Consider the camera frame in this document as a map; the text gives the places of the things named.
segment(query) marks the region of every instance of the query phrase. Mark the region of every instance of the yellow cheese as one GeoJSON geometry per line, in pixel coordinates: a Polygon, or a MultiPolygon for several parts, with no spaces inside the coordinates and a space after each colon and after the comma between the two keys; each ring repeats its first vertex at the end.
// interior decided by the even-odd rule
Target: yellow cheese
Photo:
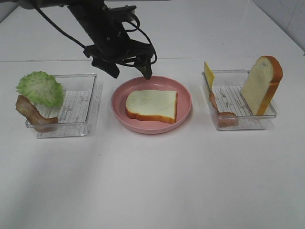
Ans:
{"type": "Polygon", "coordinates": [[[208,85],[209,85],[209,88],[211,91],[215,76],[206,62],[204,62],[204,75],[205,75],[206,81],[208,82],[208,85]]]}

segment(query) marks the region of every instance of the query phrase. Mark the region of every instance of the clear plastic bin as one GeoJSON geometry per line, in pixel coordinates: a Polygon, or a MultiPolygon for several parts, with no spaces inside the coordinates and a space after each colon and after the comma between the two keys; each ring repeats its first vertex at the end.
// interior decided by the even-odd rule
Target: clear plastic bin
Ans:
{"type": "Polygon", "coordinates": [[[45,107],[40,104],[35,104],[35,106],[45,118],[58,117],[58,123],[32,125],[27,120],[26,127],[43,129],[44,132],[35,131],[37,138],[88,135],[96,126],[102,84],[98,85],[96,74],[56,75],[54,77],[63,86],[62,107],[45,107]]]}
{"type": "Polygon", "coordinates": [[[240,94],[249,70],[218,70],[213,71],[215,79],[212,86],[219,112],[233,112],[236,116],[222,116],[212,106],[209,100],[210,88],[204,73],[203,91],[209,104],[211,116],[217,130],[259,130],[267,129],[276,112],[269,104],[264,115],[253,115],[246,101],[240,94]]]}

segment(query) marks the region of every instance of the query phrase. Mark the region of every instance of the white wall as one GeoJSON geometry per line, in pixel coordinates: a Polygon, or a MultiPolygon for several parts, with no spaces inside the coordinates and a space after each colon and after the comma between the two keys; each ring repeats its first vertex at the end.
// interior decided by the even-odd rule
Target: white wall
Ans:
{"type": "Polygon", "coordinates": [[[305,51],[305,0],[252,0],[305,51]]]}
{"type": "Polygon", "coordinates": [[[17,4],[13,2],[4,2],[0,6],[0,23],[17,8],[17,4]]]}

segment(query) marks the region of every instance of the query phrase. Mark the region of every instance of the plastic tray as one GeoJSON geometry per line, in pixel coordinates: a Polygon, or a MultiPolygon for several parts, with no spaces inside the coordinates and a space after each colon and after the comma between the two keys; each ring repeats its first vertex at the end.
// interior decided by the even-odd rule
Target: plastic tray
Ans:
{"type": "Polygon", "coordinates": [[[65,93],[62,107],[49,108],[37,104],[35,106],[45,118],[58,117],[58,123],[32,125],[27,120],[26,127],[47,130],[47,132],[35,131],[37,138],[88,135],[96,125],[102,93],[102,85],[97,85],[96,74],[55,77],[56,81],[62,84],[65,93]]]}
{"type": "Polygon", "coordinates": [[[209,100],[210,88],[204,73],[203,91],[209,104],[211,116],[218,130],[259,130],[267,129],[276,118],[276,111],[269,104],[264,115],[253,115],[246,101],[240,94],[249,70],[218,70],[213,71],[215,79],[212,92],[219,112],[233,112],[236,116],[220,116],[209,100]]]}

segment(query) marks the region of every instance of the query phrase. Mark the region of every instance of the bread crust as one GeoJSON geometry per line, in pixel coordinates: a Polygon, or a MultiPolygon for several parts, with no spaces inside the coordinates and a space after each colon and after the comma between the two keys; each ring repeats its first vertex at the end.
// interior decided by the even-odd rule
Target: bread crust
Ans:
{"type": "Polygon", "coordinates": [[[262,56],[261,58],[267,58],[273,66],[273,78],[270,81],[269,88],[260,104],[260,107],[255,115],[264,115],[268,105],[270,104],[278,85],[283,77],[283,70],[280,63],[273,56],[262,56]]]}
{"type": "Polygon", "coordinates": [[[139,113],[133,113],[127,109],[126,105],[125,105],[125,111],[126,111],[126,115],[132,119],[137,119],[140,121],[159,121],[159,122],[174,124],[177,119],[177,101],[178,101],[178,93],[176,93],[175,118],[174,119],[170,118],[170,117],[160,116],[160,115],[142,115],[139,113]]]}

